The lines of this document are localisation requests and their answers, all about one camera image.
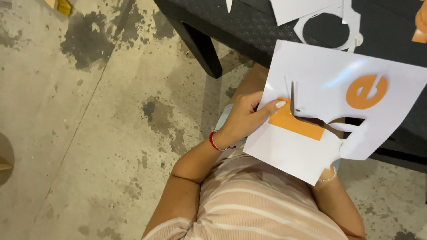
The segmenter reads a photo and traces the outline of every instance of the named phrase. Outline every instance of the yellow brush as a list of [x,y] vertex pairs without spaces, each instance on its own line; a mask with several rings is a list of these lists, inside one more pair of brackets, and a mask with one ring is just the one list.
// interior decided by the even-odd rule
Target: yellow brush
[[62,14],[69,16],[73,7],[67,0],[44,0],[53,9],[60,11]]

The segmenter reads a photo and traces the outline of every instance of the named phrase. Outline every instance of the red bracelet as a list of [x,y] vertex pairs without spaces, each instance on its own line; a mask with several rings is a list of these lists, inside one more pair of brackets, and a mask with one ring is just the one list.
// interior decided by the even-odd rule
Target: red bracelet
[[219,149],[219,148],[214,144],[214,140],[212,139],[212,137],[214,136],[214,134],[215,134],[215,133],[216,133],[216,131],[213,131],[213,132],[211,132],[211,134],[210,134],[210,136],[209,136],[209,141],[211,142],[211,144],[212,144],[213,148],[215,148],[216,150],[221,151],[221,152],[223,152],[223,151],[225,151],[225,150],[227,150],[227,149],[233,149],[233,148],[236,148],[236,146],[233,146],[233,147],[229,146],[229,147],[228,147],[228,148],[226,148],[226,149]]

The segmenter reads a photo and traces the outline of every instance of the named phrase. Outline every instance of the white fingernail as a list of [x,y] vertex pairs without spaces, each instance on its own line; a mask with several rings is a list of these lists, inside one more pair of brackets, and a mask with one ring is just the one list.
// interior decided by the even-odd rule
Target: white fingernail
[[285,104],[286,104],[286,101],[277,102],[276,103],[276,108],[281,108],[281,107],[285,106]]

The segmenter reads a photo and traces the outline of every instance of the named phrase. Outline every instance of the black table leg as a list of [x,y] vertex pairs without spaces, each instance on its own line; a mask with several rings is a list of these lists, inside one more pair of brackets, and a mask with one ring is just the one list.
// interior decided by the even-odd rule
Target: black table leg
[[222,67],[211,38],[179,20],[169,17],[167,19],[206,73],[215,79],[219,78],[222,75]]

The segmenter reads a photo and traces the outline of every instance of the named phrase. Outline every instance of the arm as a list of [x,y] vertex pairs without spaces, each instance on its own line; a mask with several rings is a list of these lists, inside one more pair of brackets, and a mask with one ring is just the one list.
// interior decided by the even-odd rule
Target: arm
[[[333,175],[331,167],[323,171],[320,179],[330,179]],[[319,210],[336,222],[349,240],[366,239],[362,218],[338,177],[329,182],[319,181],[311,190]]]
[[[238,97],[224,126],[213,136],[218,148],[225,149],[253,133],[277,111],[278,107],[286,103],[274,100],[255,112],[254,108],[261,101],[262,93],[260,91]],[[196,221],[200,183],[221,153],[214,149],[209,139],[206,139],[178,159],[166,182],[160,202],[143,233],[143,238],[153,228],[170,219],[184,217]]]

